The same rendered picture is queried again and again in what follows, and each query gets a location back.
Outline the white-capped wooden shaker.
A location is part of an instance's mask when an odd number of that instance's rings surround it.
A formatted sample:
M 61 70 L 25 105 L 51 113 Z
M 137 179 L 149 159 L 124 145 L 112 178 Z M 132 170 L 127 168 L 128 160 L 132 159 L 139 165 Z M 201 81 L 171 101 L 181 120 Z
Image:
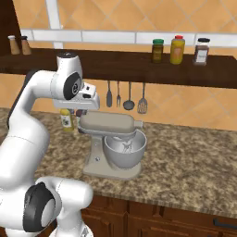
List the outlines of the white-capped wooden shaker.
M 16 41 L 16 37 L 14 35 L 8 35 L 7 36 L 9 43 L 10 43 L 10 49 L 11 49 L 11 54 L 12 55 L 19 55 L 19 46 Z

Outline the hanging slotted spatula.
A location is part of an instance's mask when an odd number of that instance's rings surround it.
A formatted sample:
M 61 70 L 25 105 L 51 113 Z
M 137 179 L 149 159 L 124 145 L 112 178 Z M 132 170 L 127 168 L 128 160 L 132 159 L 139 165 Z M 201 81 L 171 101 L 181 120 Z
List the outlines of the hanging slotted spatula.
M 148 109 L 148 103 L 147 100 L 145 99 L 145 96 L 143 95 L 138 102 L 137 112 L 139 114 L 145 114 L 147 112 L 147 109 Z

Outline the red-lidded yellow bottle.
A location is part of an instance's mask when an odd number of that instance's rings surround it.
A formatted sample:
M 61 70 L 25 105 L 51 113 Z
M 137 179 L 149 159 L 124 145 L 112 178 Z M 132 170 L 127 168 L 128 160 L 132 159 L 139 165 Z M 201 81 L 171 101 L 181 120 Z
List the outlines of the red-lidded yellow bottle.
M 171 41 L 170 46 L 170 63 L 173 65 L 179 65 L 183 59 L 185 40 L 182 35 L 176 35 Z

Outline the dark wooden wall cupboard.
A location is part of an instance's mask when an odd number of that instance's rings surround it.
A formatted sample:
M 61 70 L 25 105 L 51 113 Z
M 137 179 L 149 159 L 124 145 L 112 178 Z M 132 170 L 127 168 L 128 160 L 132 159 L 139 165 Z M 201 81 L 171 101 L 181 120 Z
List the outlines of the dark wooden wall cupboard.
M 0 0 L 0 56 L 10 55 L 8 35 L 15 35 L 20 42 L 20 29 L 13 0 Z

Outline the green-lidded dark jar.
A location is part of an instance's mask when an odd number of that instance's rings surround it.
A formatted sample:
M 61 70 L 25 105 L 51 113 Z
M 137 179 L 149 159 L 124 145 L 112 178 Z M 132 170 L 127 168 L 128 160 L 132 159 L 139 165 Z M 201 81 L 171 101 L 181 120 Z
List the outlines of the green-lidded dark jar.
M 163 39 L 154 39 L 152 46 L 152 61 L 154 63 L 160 63 L 162 60 L 164 48 L 164 40 Z

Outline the brown wooden base cupboards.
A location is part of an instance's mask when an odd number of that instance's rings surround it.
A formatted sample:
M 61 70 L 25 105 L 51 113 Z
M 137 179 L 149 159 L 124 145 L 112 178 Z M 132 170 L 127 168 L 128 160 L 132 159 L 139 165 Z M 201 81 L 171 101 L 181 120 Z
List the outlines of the brown wooden base cupboards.
M 94 237 L 237 237 L 237 218 L 223 218 L 171 207 L 148 205 L 112 197 L 95 196 L 81 212 Z

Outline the dark wooden shelf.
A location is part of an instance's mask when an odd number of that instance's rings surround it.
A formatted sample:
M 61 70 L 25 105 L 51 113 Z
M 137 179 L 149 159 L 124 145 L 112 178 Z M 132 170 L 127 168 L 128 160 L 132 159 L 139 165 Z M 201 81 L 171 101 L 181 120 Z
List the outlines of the dark wooden shelf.
M 0 56 L 0 73 L 55 70 L 56 55 L 60 52 L 59 49 L 33 48 L 29 56 Z M 232 56 L 209 56 L 204 66 L 197 66 L 191 55 L 185 55 L 179 65 L 172 65 L 168 54 L 156 64 L 149 53 L 95 50 L 75 53 L 81 60 L 85 79 L 237 89 L 237 59 Z

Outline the black-capped wooden shaker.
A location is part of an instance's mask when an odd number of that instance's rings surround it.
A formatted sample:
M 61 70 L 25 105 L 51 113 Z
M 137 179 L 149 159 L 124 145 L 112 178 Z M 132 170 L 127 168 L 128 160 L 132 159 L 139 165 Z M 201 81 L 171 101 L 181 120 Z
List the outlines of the black-capped wooden shaker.
M 21 47 L 22 47 L 22 54 L 25 56 L 28 56 L 31 54 L 31 48 L 28 43 L 28 37 L 27 36 L 21 36 Z

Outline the dark hanging turner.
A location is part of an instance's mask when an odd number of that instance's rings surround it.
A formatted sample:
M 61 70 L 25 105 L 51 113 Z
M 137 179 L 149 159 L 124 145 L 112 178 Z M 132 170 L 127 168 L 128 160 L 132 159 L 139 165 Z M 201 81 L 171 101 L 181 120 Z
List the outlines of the dark hanging turner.
M 112 93 L 110 89 L 110 81 L 107 81 L 107 93 L 106 93 L 106 106 L 107 107 L 112 107 Z

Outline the hanging dark ladle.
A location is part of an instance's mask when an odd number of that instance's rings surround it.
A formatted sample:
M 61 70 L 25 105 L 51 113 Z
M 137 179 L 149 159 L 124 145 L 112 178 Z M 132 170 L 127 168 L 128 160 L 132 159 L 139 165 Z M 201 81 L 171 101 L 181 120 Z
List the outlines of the hanging dark ladle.
M 131 82 L 129 82 L 129 99 L 123 103 L 123 107 L 125 110 L 133 110 L 134 109 L 134 102 L 131 100 Z

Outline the yellow oil bottle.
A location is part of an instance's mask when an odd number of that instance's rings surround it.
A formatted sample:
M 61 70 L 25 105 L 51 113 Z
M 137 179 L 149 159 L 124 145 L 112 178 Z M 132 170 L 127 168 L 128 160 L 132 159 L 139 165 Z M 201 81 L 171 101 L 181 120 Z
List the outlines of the yellow oil bottle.
M 70 111 L 66 108 L 61 108 L 60 117 L 63 126 L 63 131 L 73 131 L 74 125 Z

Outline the black-lidded brown spice jar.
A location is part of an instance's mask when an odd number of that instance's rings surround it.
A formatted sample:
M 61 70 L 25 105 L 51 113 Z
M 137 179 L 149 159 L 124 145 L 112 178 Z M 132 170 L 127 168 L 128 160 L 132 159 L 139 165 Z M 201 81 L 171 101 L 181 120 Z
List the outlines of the black-lidded brown spice jar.
M 195 65 L 205 66 L 208 57 L 210 40 L 208 38 L 199 38 L 195 46 L 193 63 Z

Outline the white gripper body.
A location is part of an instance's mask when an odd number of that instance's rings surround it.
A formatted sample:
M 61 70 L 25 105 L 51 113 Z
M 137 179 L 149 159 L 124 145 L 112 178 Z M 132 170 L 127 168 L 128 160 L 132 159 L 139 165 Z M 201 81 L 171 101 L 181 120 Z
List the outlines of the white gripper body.
M 82 109 L 82 110 L 97 110 L 100 108 L 100 98 L 98 94 L 77 94 L 71 100 L 53 100 L 54 107 Z

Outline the beige stand mixer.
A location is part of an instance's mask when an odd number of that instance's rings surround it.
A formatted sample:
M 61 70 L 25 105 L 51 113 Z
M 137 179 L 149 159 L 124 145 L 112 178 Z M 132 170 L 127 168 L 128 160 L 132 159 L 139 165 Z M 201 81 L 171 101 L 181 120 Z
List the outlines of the beige stand mixer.
M 147 138 L 143 123 L 126 114 L 88 111 L 79 129 L 91 136 L 91 152 L 83 173 L 96 177 L 131 180 L 142 170 Z

